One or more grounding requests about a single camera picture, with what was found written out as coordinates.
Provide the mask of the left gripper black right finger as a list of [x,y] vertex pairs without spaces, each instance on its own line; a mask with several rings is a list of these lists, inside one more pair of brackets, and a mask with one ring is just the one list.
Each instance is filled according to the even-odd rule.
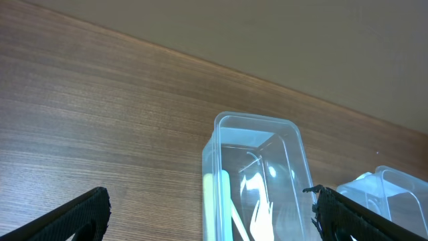
[[427,241],[329,187],[303,191],[318,194],[311,221],[323,241]]

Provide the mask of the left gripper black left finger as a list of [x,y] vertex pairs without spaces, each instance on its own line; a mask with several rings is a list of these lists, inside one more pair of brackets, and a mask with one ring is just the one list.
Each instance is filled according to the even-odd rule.
[[95,187],[1,237],[2,241],[101,241],[111,215],[108,190]]

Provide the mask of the clear plastic fork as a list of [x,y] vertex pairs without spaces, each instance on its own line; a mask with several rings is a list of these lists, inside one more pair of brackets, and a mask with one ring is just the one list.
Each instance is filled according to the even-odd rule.
[[274,241],[272,224],[273,202],[257,201],[249,225],[250,233],[255,241]]

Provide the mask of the white plastic fork crossing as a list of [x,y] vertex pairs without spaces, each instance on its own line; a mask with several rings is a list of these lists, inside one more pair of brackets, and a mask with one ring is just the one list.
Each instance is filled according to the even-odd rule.
[[233,202],[231,202],[231,217],[232,217],[232,220],[233,220],[242,240],[243,241],[249,241],[249,236],[247,234],[245,226],[243,225],[243,222],[241,221],[241,218],[240,218],[238,211],[237,211],[235,205],[233,204]]

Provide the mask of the white plastic fork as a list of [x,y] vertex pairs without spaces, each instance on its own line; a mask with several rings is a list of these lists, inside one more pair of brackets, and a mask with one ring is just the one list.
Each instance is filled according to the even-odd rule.
[[230,176],[226,170],[221,171],[221,217],[222,240],[233,241],[232,217],[231,217],[231,185]]

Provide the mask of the yellow plastic fork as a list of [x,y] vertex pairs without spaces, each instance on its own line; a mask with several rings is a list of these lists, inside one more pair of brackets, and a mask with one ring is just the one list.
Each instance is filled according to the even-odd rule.
[[203,176],[203,207],[204,241],[216,241],[215,198],[211,173]]

